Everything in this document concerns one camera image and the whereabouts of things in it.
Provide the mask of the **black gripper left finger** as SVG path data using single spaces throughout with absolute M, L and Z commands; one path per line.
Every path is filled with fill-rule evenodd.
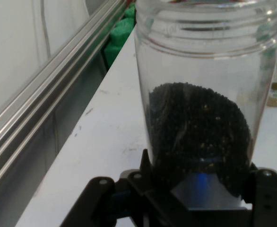
M 188 226 L 186 208 L 153 184 L 147 150 L 143 150 L 139 170 L 127 177 L 90 180 L 61 226 L 114 227 L 121 218 L 130 218 L 136 227 Z

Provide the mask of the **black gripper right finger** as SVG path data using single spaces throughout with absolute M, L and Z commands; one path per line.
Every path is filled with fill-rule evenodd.
M 251 164 L 242 199 L 252 205 L 252 227 L 277 227 L 277 172 L 275 170 L 257 168 Z

